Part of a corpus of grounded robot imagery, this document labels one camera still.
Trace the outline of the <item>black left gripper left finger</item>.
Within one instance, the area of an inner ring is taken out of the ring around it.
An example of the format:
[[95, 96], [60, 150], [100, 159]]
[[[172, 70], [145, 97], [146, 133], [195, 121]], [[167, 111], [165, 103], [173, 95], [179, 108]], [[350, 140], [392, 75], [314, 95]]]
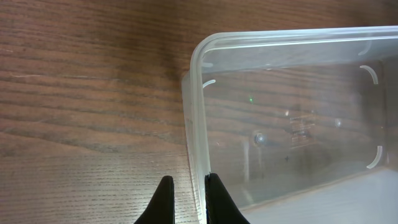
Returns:
[[174, 224], [175, 198], [172, 176], [163, 176], [147, 208], [134, 224]]

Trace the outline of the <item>clear plastic container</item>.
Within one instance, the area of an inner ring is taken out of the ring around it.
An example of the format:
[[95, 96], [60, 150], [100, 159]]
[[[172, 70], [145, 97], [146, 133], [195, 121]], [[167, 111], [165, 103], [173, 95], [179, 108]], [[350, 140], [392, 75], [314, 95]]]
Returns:
[[193, 192], [250, 223], [397, 222], [397, 27], [225, 32], [182, 80]]

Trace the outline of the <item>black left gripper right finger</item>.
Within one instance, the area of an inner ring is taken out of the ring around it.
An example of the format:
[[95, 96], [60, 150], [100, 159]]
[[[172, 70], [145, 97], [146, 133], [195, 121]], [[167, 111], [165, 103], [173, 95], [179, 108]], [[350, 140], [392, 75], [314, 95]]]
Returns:
[[205, 176], [207, 224], [249, 224], [216, 173]]

